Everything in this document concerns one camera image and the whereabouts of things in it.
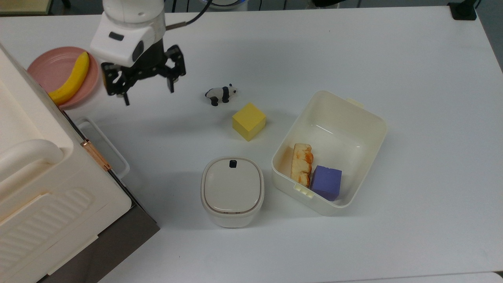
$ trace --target white plastic bin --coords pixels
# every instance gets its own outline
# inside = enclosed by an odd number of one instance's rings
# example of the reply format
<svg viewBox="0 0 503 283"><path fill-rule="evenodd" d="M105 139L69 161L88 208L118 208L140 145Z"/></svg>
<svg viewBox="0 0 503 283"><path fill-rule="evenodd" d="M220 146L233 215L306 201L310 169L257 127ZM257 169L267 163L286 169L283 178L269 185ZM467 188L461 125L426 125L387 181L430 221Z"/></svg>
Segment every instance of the white plastic bin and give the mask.
<svg viewBox="0 0 503 283"><path fill-rule="evenodd" d="M274 154L273 183L287 195L321 215L348 206L369 172L386 136L386 122L328 91L314 94ZM290 178L296 143L312 146L317 165L342 171L340 194L328 201Z"/></svg>

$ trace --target banana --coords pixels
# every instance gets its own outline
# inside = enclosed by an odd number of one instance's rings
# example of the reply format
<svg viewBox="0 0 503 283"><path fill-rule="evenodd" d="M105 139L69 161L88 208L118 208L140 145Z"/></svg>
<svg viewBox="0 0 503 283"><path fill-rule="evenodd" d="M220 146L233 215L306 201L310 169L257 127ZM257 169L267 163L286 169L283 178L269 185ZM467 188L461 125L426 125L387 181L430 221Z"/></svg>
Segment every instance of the banana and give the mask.
<svg viewBox="0 0 503 283"><path fill-rule="evenodd" d="M78 89L82 86L86 75L89 70L89 55L87 52L82 52L78 56L73 69L71 70L70 77L66 82L57 90L49 93L49 97L57 105L61 105L68 101Z"/></svg>

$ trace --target yellow cube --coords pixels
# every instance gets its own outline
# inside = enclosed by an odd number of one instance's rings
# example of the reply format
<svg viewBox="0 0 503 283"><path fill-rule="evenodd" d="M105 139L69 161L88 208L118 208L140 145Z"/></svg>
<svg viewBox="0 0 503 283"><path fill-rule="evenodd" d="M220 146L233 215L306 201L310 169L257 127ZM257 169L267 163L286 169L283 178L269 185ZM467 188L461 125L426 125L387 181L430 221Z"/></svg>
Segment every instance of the yellow cube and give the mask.
<svg viewBox="0 0 503 283"><path fill-rule="evenodd" d="M266 125L266 115L252 103L246 104L232 116L234 128L245 140L250 141Z"/></svg>

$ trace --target toy panda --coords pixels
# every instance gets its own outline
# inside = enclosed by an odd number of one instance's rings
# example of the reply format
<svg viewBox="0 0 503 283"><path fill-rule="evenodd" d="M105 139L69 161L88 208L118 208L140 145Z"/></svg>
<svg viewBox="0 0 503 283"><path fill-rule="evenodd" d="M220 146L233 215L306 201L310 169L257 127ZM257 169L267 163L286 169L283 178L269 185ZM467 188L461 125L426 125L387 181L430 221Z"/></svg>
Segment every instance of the toy panda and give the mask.
<svg viewBox="0 0 503 283"><path fill-rule="evenodd" d="M223 103L229 102L229 97L234 95L236 91L237 88L233 87L232 84L229 84L228 87L211 89L205 93L204 96L211 100L211 105L218 106L219 100Z"/></svg>

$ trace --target purple block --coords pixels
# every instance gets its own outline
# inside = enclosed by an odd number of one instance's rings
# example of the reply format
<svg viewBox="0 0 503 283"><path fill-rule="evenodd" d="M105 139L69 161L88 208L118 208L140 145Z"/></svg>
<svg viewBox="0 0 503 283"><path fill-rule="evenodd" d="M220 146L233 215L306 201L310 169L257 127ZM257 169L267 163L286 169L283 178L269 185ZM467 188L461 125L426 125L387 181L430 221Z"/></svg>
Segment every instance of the purple block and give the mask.
<svg viewBox="0 0 503 283"><path fill-rule="evenodd" d="M318 165L314 169L309 188L325 199L334 201L339 196L342 174L341 170Z"/></svg>

